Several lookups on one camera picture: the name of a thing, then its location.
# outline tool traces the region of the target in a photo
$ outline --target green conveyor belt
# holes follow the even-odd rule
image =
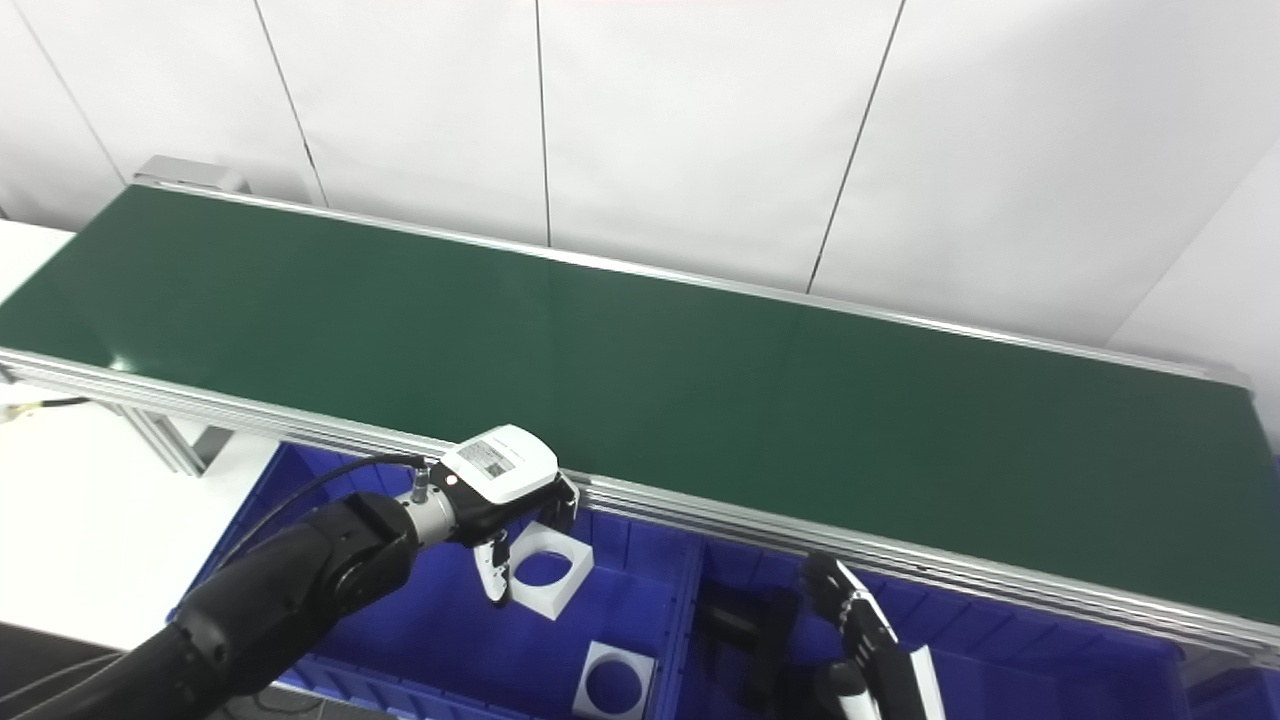
[[[1230,384],[151,187],[0,346],[442,439],[517,423],[576,470],[1280,624]]]

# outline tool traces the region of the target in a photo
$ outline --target blue plastic crate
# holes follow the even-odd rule
[[[708,541],[703,575],[764,594],[799,589],[799,559]],[[1171,643],[1023,607],[859,573],[900,639],[933,651],[947,720],[1188,720]],[[748,657],[695,630],[680,720],[749,720],[739,705]],[[841,657],[840,638],[803,610],[787,648],[794,664]]]
[[[212,557],[292,488],[348,460],[282,446]],[[276,525],[357,489],[398,495],[408,487],[407,470],[361,469],[298,502]],[[522,525],[511,528],[512,537]],[[593,546],[595,568],[556,621],[513,602],[494,609],[471,551],[442,544],[419,555],[403,588],[342,620],[282,680],[406,717],[562,720],[571,716],[588,647],[599,641],[657,661],[645,716],[669,717],[678,692],[669,667],[685,652],[701,539],[589,510],[572,536]]]
[[[282,446],[200,578],[292,488],[349,460]],[[403,469],[357,470],[303,498],[262,537],[342,495],[399,495],[408,486]],[[596,569],[558,621],[515,603],[493,609],[470,551],[445,544],[421,553],[404,588],[344,619],[282,680],[404,717],[562,720],[571,716],[588,646],[600,641],[655,659],[648,720],[753,719],[737,702],[746,656],[712,653],[694,630],[699,584],[760,597],[774,587],[799,589],[800,559],[591,511],[582,511],[573,536],[594,547]],[[1275,674],[1206,684],[1192,712],[1171,643],[860,575],[901,639],[933,648],[950,720],[1280,720]],[[787,652],[794,664],[833,660],[838,638],[804,610]]]
[[[1280,720],[1280,673],[1230,670],[1192,688],[1196,720]]]

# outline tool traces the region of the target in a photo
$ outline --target panel seam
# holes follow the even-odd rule
[[[31,40],[36,44],[36,47],[40,49],[40,54],[44,55],[45,63],[49,64],[49,69],[54,72],[54,77],[56,77],[59,85],[63,86],[63,92],[65,92],[67,99],[72,101],[72,106],[76,108],[76,114],[79,115],[81,122],[84,123],[84,127],[88,129],[88,133],[93,137],[93,142],[97,143],[97,149],[102,152],[102,156],[106,158],[106,164],[110,165],[111,172],[115,173],[115,179],[120,181],[122,186],[128,184],[124,181],[124,173],[122,173],[119,165],[115,164],[115,159],[111,158],[111,152],[108,151],[106,143],[102,142],[102,137],[97,135],[97,129],[93,127],[93,123],[90,122],[88,115],[84,113],[84,108],[81,106],[79,100],[76,99],[76,94],[72,92],[72,87],[67,85],[67,78],[63,77],[61,70],[59,70],[58,65],[54,64],[54,58],[52,55],[49,54],[49,50],[45,47],[45,42],[40,40],[40,35],[36,33],[35,26],[31,24],[31,20],[27,18],[27,14],[22,12],[22,6],[18,5],[18,0],[10,0],[10,5],[13,5],[13,10],[18,13],[18,18],[22,20],[22,24],[27,28],[27,32],[31,35]]]
[[[543,210],[547,215],[547,247],[552,246],[552,187],[547,160],[547,91],[543,87],[543,10],[534,0],[534,38],[538,44],[538,120],[543,135]]]
[[[836,222],[836,213],[840,210],[840,200],[845,195],[845,183],[849,182],[849,172],[854,167],[854,156],[858,155],[858,146],[863,141],[863,131],[867,129],[867,118],[872,114],[872,102],[876,100],[876,91],[879,88],[881,77],[884,74],[884,65],[888,63],[888,51],[893,47],[893,38],[897,36],[897,24],[902,19],[902,9],[906,0],[897,4],[897,14],[893,15],[893,26],[888,31],[888,40],[884,42],[884,54],[881,55],[879,67],[876,69],[876,79],[872,81],[872,91],[867,95],[867,106],[863,108],[863,119],[858,123],[858,133],[854,136],[854,146],[849,151],[849,161],[845,163],[845,174],[840,178],[840,187],[836,188],[836,201],[831,206],[831,215],[827,218],[827,228],[822,233],[822,243],[818,245],[818,256],[813,260],[813,272],[809,273],[809,283],[805,293],[813,292],[813,282],[818,277],[818,266],[822,264],[822,255],[827,251],[827,240],[831,237],[831,227]]]
[[[1228,192],[1226,197],[1222,199],[1222,204],[1219,205],[1217,209],[1213,210],[1213,213],[1211,213],[1210,217],[1198,228],[1196,228],[1196,234],[1193,234],[1192,238],[1187,241],[1187,245],[1184,245],[1183,249],[1178,251],[1178,255],[1172,259],[1171,263],[1169,263],[1165,270],[1160,273],[1160,277],[1156,278],[1149,287],[1147,287],[1147,291],[1142,293],[1142,297],[1139,297],[1138,301],[1129,307],[1129,311],[1125,313],[1125,316],[1121,318],[1119,323],[1116,323],[1115,329],[1111,331],[1111,334],[1107,336],[1106,342],[1102,343],[1103,347],[1111,347],[1111,343],[1115,342],[1116,337],[1120,336],[1120,332],[1124,331],[1125,325],[1129,324],[1129,320],[1132,320],[1133,316],[1138,314],[1138,310],[1140,310],[1142,306],[1147,302],[1147,299],[1151,297],[1151,293],[1155,292],[1156,288],[1160,287],[1160,283],[1165,282],[1165,278],[1167,278],[1169,274],[1174,272],[1174,268],[1176,268],[1178,264],[1181,263],[1183,256],[1187,255],[1187,252],[1190,251],[1192,246],[1194,246],[1199,241],[1199,238],[1204,234],[1204,231],[1208,229],[1211,224],[1213,224],[1213,220],[1216,220],[1217,217],[1221,215],[1224,210],[1226,210],[1228,204],[1230,204],[1231,200],[1235,197],[1235,195],[1240,192],[1240,188],[1244,187],[1244,183],[1253,177],[1253,173],[1258,172],[1258,168],[1262,165],[1262,163],[1267,160],[1267,158],[1271,156],[1271,152],[1274,152],[1277,146],[1280,146],[1280,138],[1276,138],[1276,142],[1268,145],[1267,149],[1262,152],[1262,155],[1258,156],[1258,160],[1253,163],[1253,165],[1251,165],[1249,169],[1245,170],[1243,176],[1240,176],[1240,179],[1236,181],[1236,183],[1231,187],[1231,192]]]
[[[271,31],[266,28],[266,18],[262,15],[262,6],[259,0],[253,1],[253,12],[257,13],[257,23],[262,27],[262,37],[266,38],[266,49],[271,54],[271,61],[275,63],[275,76],[280,78],[280,88],[284,90],[284,100],[289,104],[289,113],[293,115],[293,126],[298,128],[298,140],[302,141],[302,151],[307,156],[307,164],[311,165],[311,176],[316,178],[316,190],[320,191],[320,201],[324,202],[325,208],[329,208],[329,193],[324,190],[324,182],[320,179],[320,170],[316,169],[315,156],[311,154],[311,143],[307,141],[307,133],[302,129],[302,119],[298,117],[298,106],[293,102],[293,92],[289,91],[289,83],[284,79],[284,68],[280,67],[280,56],[275,53],[275,42],[271,40]]]

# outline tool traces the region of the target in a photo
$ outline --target circular hole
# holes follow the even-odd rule
[[[640,678],[628,665],[616,660],[602,662],[586,676],[586,697],[602,712],[626,712],[640,702]]]
[[[568,557],[558,552],[536,552],[516,566],[516,579],[526,585],[549,585],[563,578],[572,566]]]

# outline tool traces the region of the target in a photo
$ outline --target cable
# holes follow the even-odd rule
[[[262,693],[260,693],[260,692],[253,693],[253,706],[255,707],[257,707],[262,712],[274,712],[276,715],[306,715],[307,712],[311,712],[312,710],[320,707],[321,703],[324,703],[324,698],[319,698],[317,697],[317,698],[315,698],[315,702],[312,702],[311,705],[308,705],[306,707],[300,707],[297,710],[289,710],[287,707],[275,707],[275,706],[268,705],[268,703],[262,702]]]
[[[42,400],[38,405],[40,407],[67,407],[68,405],[83,405],[88,402],[87,397],[63,397],[60,400]]]
[[[104,660],[115,660],[115,659],[120,657],[122,655],[124,655],[124,653],[123,652],[109,652],[106,655],[99,655],[99,656],[95,656],[95,657],[90,657],[88,660],[83,660],[83,661],[77,662],[74,665],[68,665],[67,667],[63,667],[61,670],[59,670],[56,673],[50,673],[49,675],[45,675],[44,678],[41,678],[38,680],[28,683],[28,684],[26,684],[26,685],[23,685],[20,688],[13,691],[12,693],[9,693],[6,696],[0,697],[0,706],[3,706],[4,703],[6,703],[6,702],[9,702],[9,701],[12,701],[12,700],[14,700],[17,697],[22,697],[22,696],[27,694],[28,692],[31,692],[31,691],[33,691],[33,689],[36,689],[36,688],[46,684],[46,683],[51,683],[51,682],[56,680],[58,678],[61,678],[64,675],[69,675],[69,674],[72,674],[72,673],[74,673],[77,670],[83,670],[84,667],[92,667],[92,666],[102,662]]]
[[[347,462],[346,465],[334,468],[333,470],[329,470],[323,475],[316,475],[315,478],[311,478],[310,480],[298,486],[293,492],[289,493],[288,497],[276,503],[275,507],[268,510],[266,515],[262,515],[262,518],[257,523],[253,523],[253,527],[246,530],[244,534],[241,536],[238,541],[236,541],[236,544],[233,544],[230,550],[223,553],[223,557],[218,561],[216,565],[214,565],[214,569],[210,571],[210,574],[216,573],[223,568],[225,568],[227,564],[230,562],[233,557],[236,557],[236,553],[243,550],[244,546],[248,544],[248,541],[253,539],[253,536],[256,536],[262,528],[265,528],[271,520],[274,520],[276,515],[283,512],[285,507],[293,505],[300,497],[307,495],[308,492],[314,491],[315,488],[328,483],[329,480],[337,477],[346,475],[352,470],[365,468],[367,465],[407,465],[410,468],[416,468],[421,470],[426,468],[426,460],[421,455],[371,455],[369,457],[361,457],[360,460],[356,460],[353,462]]]
[[[36,402],[22,402],[19,405],[0,405],[0,423],[5,420],[13,420],[23,413],[36,410],[37,407],[67,407],[69,405],[81,405],[90,402],[87,397],[64,397],[58,400],[37,400]]]

